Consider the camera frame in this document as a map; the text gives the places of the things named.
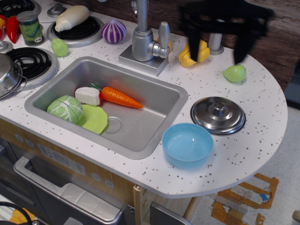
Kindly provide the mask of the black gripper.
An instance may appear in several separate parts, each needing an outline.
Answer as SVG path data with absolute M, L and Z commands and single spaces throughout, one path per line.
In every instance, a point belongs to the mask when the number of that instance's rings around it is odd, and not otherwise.
M 274 11 L 245 0 L 198 0 L 179 7 L 179 28 L 188 36 L 191 59 L 198 61 L 202 33 L 237 35 L 234 63 L 241 63 L 268 30 Z

